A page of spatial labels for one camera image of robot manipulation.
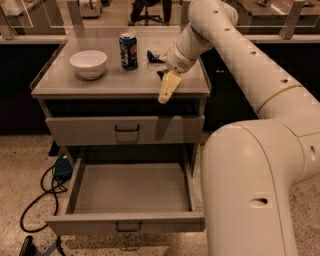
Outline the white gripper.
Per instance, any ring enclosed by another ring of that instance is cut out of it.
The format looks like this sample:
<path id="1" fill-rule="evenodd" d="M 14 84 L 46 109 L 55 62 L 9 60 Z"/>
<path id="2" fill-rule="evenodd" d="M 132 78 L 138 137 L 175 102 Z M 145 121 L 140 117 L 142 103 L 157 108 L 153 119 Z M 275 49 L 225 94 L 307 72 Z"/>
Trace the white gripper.
<path id="1" fill-rule="evenodd" d="M 164 61 L 167 68 L 171 70 L 165 73 L 162 78 L 158 97 L 161 104 L 166 104 L 181 82 L 180 74 L 188 72 L 196 61 L 185 57 L 179 51 L 176 43 L 172 43 L 166 51 L 161 53 L 159 59 Z"/>

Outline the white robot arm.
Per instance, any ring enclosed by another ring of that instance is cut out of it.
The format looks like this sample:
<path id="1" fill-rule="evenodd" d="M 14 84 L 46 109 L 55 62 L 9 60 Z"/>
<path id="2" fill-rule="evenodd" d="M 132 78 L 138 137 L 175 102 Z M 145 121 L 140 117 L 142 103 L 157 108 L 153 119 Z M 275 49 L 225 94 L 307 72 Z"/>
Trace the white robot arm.
<path id="1" fill-rule="evenodd" d="M 289 190 L 320 173 L 320 103 L 236 28 L 222 0 L 192 0 L 165 54 L 166 103 L 201 53 L 215 49 L 257 117 L 207 140 L 201 188 L 209 256 L 298 256 Z"/>

